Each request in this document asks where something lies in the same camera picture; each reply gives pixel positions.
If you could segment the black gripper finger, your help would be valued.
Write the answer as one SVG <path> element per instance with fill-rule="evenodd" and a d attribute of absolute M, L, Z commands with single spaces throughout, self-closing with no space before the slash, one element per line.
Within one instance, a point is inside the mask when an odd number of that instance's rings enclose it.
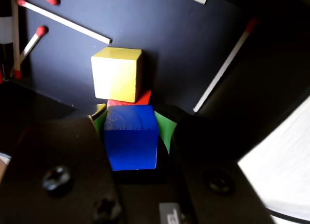
<path fill-rule="evenodd" d="M 29 127 L 0 184 L 3 224 L 122 224 L 123 206 L 97 131 L 107 108 Z"/>
<path fill-rule="evenodd" d="M 240 169 L 228 135 L 209 119 L 173 105 L 156 105 L 160 137 L 184 224 L 271 224 Z"/>

